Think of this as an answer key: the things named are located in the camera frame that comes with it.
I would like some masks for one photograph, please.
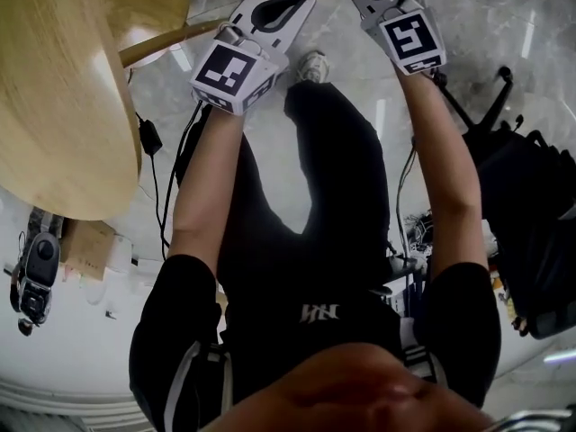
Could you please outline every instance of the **black shirt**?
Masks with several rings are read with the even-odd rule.
[[[476,264],[453,265],[427,287],[413,334],[412,325],[369,291],[252,290],[242,302],[229,303],[224,355],[216,347],[221,308],[215,295],[208,266],[173,256],[148,297],[132,340],[130,387],[158,431],[167,420],[174,431],[194,430],[220,415],[227,357],[234,403],[324,348],[367,342],[478,407],[500,357],[496,300],[488,272]]]

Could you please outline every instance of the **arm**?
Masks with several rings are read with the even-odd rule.
[[[397,73],[434,219],[432,277],[459,263],[488,267],[480,182],[470,152],[434,83]]]
[[[174,430],[197,430],[199,420],[203,425],[220,413],[221,369],[218,363],[201,362],[197,352],[218,343],[221,307],[215,295],[216,280],[203,261],[173,256],[162,265],[146,300],[130,347],[130,389],[158,432],[167,430],[169,405],[175,409],[173,424],[178,427]],[[186,383],[180,395],[171,399],[169,393],[182,363],[188,362]],[[206,402],[200,416],[196,389]]]
[[[214,108],[176,198],[168,256],[201,259],[216,275],[234,190],[244,119]]]

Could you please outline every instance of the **camera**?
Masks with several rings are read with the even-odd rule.
[[[24,266],[12,283],[10,302],[13,309],[25,317],[18,320],[18,329],[25,336],[48,318],[59,260],[58,240],[52,234],[42,232],[34,238]]]

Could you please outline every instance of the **office chair leg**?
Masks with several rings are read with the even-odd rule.
[[[526,136],[527,140],[530,140],[540,146],[542,149],[548,149],[548,143],[542,136],[542,133],[539,130],[530,131]]]
[[[463,109],[463,107],[456,101],[456,99],[452,96],[452,94],[447,90],[446,86],[448,84],[448,79],[446,74],[443,74],[439,70],[437,70],[433,76],[432,80],[440,90],[440,92],[444,95],[446,100],[454,107],[456,113],[460,116],[466,127],[469,130],[476,129],[475,132],[480,133],[489,133],[496,125],[496,121],[500,114],[502,113],[502,109],[506,105],[506,101],[508,100],[510,93],[512,92],[512,88],[514,87],[514,77],[512,76],[512,71],[508,67],[501,67],[498,71],[498,75],[506,82],[502,90],[500,91],[496,101],[491,106],[491,108],[486,112],[486,115],[482,119],[482,121],[478,124],[474,123],[468,113]]]
[[[446,100],[450,103],[450,105],[452,105],[456,113],[460,115],[460,118],[464,122],[464,125],[466,125],[466,127],[469,130],[474,126],[476,126],[476,124],[468,116],[466,111],[462,108],[462,106],[458,103],[458,101],[456,101],[456,98],[454,98],[452,94],[446,89],[446,86],[448,85],[448,77],[446,76],[446,74],[443,74],[442,72],[437,70],[433,74],[432,80],[434,81],[440,92],[444,95]]]
[[[498,75],[506,82],[506,84],[502,87],[502,90],[496,98],[496,101],[494,101],[492,107],[486,112],[486,115],[478,124],[479,132],[484,131],[489,133],[492,131],[498,117],[500,117],[500,114],[502,113],[502,109],[504,109],[504,106],[506,105],[506,101],[512,92],[512,88],[514,87],[514,77],[512,76],[512,71],[508,67],[501,67],[498,71]]]

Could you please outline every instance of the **black cable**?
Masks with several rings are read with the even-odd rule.
[[[166,220],[168,217],[168,204],[170,203],[170,194],[172,193],[172,185],[174,184],[174,177],[176,176],[176,165],[178,164],[178,159],[182,154],[182,147],[184,146],[186,136],[188,135],[188,131],[196,121],[196,116],[200,111],[203,105],[203,101],[198,101],[198,105],[196,105],[196,109],[194,110],[190,121],[184,128],[184,132],[182,133],[182,138],[180,139],[180,143],[178,144],[178,151],[176,152],[176,158],[174,161],[174,166],[172,167],[172,173],[170,174],[170,180],[168,181],[168,190],[166,191],[166,203],[164,205],[164,215],[162,217],[162,222],[160,223],[160,238],[162,240],[162,257],[166,261],[166,251],[165,247],[170,248],[170,244],[167,242],[166,237],[164,235],[166,231]]]
[[[402,169],[402,173],[400,174],[400,182],[398,184],[398,194],[396,195],[396,218],[398,220],[398,229],[400,231],[400,243],[402,244],[402,250],[404,251],[404,268],[408,263],[408,245],[406,244],[406,240],[404,238],[404,226],[402,224],[402,218],[400,214],[400,196],[402,192],[402,187],[406,182],[406,178],[408,174],[412,170],[412,166],[414,165],[414,160],[416,160],[416,148],[412,145],[412,150],[408,155],[408,160],[406,160],[406,165]],[[406,302],[405,302],[405,315],[406,317],[410,316],[410,275],[406,275]]]
[[[154,176],[154,191],[156,192],[156,219],[158,221],[158,226],[162,227],[162,221],[160,220],[160,196],[158,194],[158,179],[156,178],[156,165],[154,164],[154,156],[150,156],[150,161],[152,162],[152,175]]]

